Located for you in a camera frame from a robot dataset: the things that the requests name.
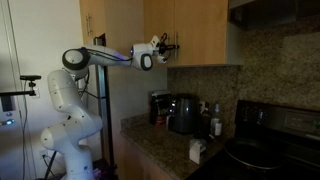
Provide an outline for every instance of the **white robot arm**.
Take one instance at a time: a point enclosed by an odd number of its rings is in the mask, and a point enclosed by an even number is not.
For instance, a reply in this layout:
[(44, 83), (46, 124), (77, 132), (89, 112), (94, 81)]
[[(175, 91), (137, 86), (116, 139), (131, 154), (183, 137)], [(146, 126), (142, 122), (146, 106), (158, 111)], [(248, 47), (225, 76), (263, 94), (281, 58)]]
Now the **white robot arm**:
[(50, 96), (57, 111), (68, 114), (67, 120), (45, 128), (41, 134), (42, 144), (61, 153), (66, 162), (67, 180), (93, 180), (92, 160), (87, 146), (79, 145), (102, 128), (100, 116), (92, 114), (83, 105), (75, 81), (88, 73), (92, 64), (102, 66), (133, 66), (139, 70), (152, 68), (151, 56), (158, 55), (159, 38), (154, 36), (147, 44), (136, 44), (127, 57), (103, 46), (85, 46), (71, 49), (63, 54), (64, 69), (48, 75)]

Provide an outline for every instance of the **stove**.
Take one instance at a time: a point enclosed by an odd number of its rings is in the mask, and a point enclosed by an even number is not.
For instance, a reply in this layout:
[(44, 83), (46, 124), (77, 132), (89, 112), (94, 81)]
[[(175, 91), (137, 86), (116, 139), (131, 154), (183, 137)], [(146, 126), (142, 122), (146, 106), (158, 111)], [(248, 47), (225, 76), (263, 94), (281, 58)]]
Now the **stove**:
[[(235, 124), (234, 138), (227, 141), (223, 150), (187, 179), (269, 180), (320, 177), (320, 112), (239, 100)], [(240, 145), (232, 146), (231, 149), (230, 143), (234, 141), (250, 143), (245, 144), (246, 148), (243, 143), (238, 143)], [(251, 146), (268, 147), (272, 149), (274, 156), (258, 153)], [(277, 162), (277, 166), (258, 166), (257, 164), (266, 164), (262, 161)]]

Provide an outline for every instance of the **granite countertop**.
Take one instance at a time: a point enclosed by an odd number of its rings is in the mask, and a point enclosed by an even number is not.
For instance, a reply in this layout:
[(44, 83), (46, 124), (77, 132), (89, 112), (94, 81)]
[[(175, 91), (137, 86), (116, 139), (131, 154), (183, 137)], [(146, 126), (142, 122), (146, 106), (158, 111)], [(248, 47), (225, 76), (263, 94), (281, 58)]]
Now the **granite countertop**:
[(157, 127), (148, 120), (148, 114), (121, 120), (121, 134), (173, 179), (186, 179), (223, 148), (222, 141), (208, 143), (205, 159), (196, 164), (189, 159), (192, 135), (168, 131), (165, 125)]

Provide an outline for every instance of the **lower cabinet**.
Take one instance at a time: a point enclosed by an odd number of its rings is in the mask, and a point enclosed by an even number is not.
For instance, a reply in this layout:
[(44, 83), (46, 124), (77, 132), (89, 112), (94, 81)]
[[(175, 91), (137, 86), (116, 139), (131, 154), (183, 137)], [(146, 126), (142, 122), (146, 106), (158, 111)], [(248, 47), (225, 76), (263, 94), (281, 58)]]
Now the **lower cabinet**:
[(172, 180), (168, 174), (130, 142), (126, 143), (124, 161), (127, 180)]

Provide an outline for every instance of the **range hood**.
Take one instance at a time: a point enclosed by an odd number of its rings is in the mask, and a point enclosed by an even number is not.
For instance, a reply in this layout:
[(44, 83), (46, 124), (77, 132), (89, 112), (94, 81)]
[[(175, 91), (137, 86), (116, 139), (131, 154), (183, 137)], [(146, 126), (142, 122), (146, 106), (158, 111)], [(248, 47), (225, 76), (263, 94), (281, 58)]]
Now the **range hood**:
[(229, 0), (229, 21), (244, 30), (320, 16), (320, 0)]

